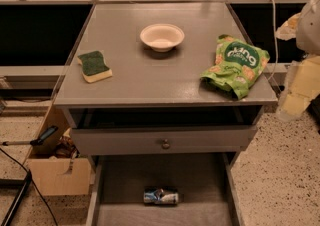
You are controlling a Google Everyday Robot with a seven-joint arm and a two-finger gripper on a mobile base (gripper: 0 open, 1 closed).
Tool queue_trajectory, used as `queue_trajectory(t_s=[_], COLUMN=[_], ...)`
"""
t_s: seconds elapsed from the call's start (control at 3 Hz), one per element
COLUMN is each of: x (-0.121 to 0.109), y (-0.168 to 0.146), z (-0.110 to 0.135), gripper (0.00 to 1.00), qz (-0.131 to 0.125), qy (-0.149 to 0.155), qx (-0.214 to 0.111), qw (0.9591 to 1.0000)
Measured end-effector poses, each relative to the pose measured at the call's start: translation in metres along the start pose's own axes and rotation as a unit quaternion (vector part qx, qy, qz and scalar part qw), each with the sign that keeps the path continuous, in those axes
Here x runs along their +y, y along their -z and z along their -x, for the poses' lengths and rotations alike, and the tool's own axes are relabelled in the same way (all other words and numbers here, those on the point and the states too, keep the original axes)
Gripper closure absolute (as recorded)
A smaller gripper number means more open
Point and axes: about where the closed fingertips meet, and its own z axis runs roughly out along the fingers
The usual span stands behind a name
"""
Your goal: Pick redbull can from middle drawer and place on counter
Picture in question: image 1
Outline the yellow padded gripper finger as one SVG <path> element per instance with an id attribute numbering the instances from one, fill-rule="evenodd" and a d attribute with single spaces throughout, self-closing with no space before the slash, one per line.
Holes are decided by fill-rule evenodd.
<path id="1" fill-rule="evenodd" d="M 276 37 L 280 40 L 288 41 L 296 37 L 296 28 L 300 13 L 294 14 L 285 21 L 277 30 Z"/>
<path id="2" fill-rule="evenodd" d="M 320 56 L 308 55 L 301 62 L 293 61 L 286 74 L 276 115 L 284 122 L 296 120 L 319 95 Z"/>

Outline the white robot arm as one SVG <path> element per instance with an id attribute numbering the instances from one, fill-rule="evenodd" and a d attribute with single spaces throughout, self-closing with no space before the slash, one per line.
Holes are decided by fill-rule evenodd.
<path id="1" fill-rule="evenodd" d="M 275 36 L 295 38 L 296 46 L 307 55 L 301 62 L 292 62 L 286 74 L 276 114 L 288 122 L 298 119 L 320 95 L 320 0 L 310 0 L 277 29 Z"/>

